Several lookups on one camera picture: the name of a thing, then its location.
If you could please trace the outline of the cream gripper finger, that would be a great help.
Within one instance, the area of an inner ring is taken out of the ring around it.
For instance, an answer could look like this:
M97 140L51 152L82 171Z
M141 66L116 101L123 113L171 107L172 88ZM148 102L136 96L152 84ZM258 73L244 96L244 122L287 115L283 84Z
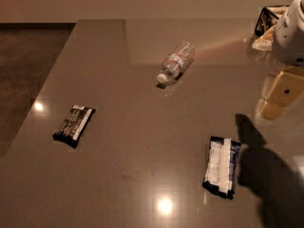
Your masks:
M285 110L284 106L275 103L269 103L260 99L256 105L256 114L266 120L277 119Z

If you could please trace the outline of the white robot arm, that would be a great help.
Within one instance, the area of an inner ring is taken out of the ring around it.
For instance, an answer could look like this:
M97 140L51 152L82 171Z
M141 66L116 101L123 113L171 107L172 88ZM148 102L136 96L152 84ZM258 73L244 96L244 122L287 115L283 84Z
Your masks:
M252 48L271 53L285 66L265 82L256 114L278 118L304 91L304 0L289 6L264 7L256 23Z

